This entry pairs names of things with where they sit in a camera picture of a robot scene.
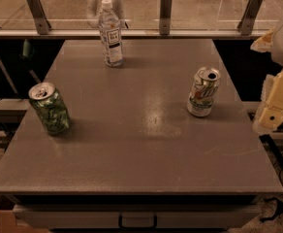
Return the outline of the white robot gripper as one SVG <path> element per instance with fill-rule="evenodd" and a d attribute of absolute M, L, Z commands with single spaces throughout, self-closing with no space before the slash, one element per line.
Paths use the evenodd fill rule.
<path fill-rule="evenodd" d="M 283 17 L 250 47 L 257 52 L 269 52 L 273 62 L 283 66 Z M 259 135 L 275 131 L 283 123 L 283 69 L 276 76 L 267 74 L 263 83 L 261 103 L 253 121 Z"/>

